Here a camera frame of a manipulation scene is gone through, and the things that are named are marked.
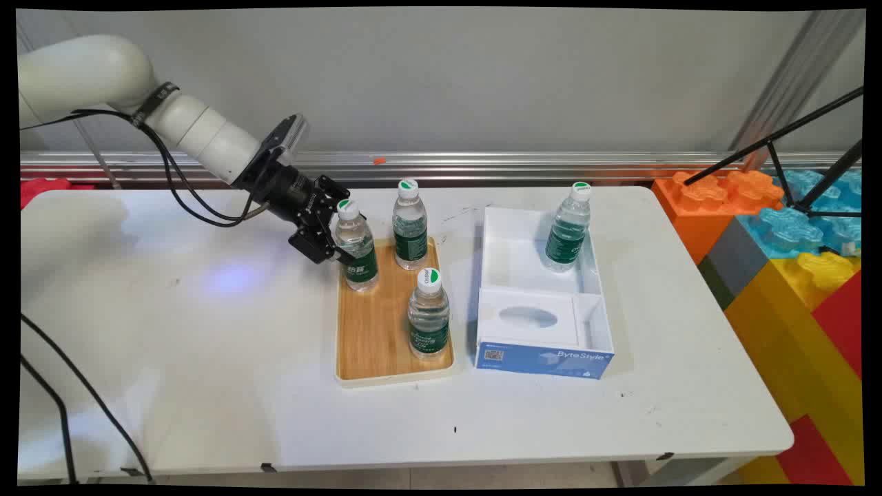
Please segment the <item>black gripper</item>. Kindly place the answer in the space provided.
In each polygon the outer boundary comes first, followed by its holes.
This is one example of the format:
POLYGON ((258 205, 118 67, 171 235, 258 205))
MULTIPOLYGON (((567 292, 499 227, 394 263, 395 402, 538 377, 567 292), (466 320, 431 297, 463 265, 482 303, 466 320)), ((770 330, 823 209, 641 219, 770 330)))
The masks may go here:
POLYGON ((336 260, 349 266, 349 254, 334 241, 331 217, 349 189, 324 174, 310 178, 276 155, 260 155, 234 179, 252 200, 275 216, 296 224, 289 244, 316 264, 336 260))

